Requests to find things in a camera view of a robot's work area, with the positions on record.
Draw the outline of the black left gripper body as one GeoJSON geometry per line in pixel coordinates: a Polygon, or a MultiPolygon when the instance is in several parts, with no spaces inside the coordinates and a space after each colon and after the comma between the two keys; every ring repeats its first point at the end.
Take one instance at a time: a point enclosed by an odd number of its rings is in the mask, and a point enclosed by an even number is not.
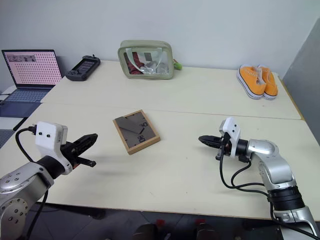
{"type": "Polygon", "coordinates": [[[78,141],[66,142],[66,144],[60,146],[62,155],[69,161],[72,169],[75,169],[79,165],[77,160],[80,152],[78,150],[78,141]]]}

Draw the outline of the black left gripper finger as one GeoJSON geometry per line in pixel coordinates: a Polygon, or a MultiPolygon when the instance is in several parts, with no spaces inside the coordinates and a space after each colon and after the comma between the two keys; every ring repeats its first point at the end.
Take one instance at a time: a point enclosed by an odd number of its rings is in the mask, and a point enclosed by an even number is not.
{"type": "Polygon", "coordinates": [[[77,139],[75,142],[72,144],[72,152],[73,153],[84,153],[87,151],[89,148],[91,148],[95,142],[97,141],[98,134],[92,133],[92,134],[87,134],[79,139],[77,139]]]}
{"type": "Polygon", "coordinates": [[[83,157],[79,157],[79,156],[77,156],[75,160],[78,165],[85,165],[91,168],[93,168],[97,164],[95,161],[92,161],[83,157]]]}

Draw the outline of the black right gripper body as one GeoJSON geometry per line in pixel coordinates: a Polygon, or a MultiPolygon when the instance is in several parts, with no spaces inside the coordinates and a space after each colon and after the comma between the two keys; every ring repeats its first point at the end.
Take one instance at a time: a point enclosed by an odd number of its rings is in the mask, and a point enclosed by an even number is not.
{"type": "Polygon", "coordinates": [[[215,159],[217,161],[221,161],[224,156],[228,156],[228,157],[230,156],[231,149],[232,149],[232,144],[230,139],[231,137],[227,132],[225,132],[219,139],[219,150],[217,155],[215,156],[215,159]]]}

